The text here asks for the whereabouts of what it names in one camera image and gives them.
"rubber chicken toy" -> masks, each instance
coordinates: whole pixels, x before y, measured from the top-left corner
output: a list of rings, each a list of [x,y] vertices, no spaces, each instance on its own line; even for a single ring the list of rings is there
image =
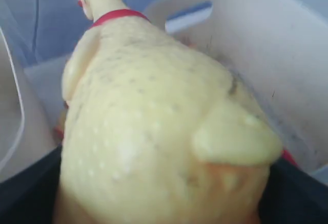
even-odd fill
[[[55,224],[259,224],[282,144],[244,85],[122,0],[66,64]]]

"yellow rubber chicken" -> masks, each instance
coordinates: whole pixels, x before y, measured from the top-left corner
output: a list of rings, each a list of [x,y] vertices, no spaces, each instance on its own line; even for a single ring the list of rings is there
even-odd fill
[[[122,0],[81,2],[54,223],[259,224],[282,145],[243,84]]]

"white plastic container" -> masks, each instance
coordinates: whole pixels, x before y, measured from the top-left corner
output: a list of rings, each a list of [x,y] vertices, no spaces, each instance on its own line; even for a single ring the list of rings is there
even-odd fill
[[[181,10],[212,7],[167,22]],[[145,15],[254,90],[308,173],[328,163],[328,24],[296,0],[157,0]]]
[[[0,183],[54,148],[42,107],[0,28]]]

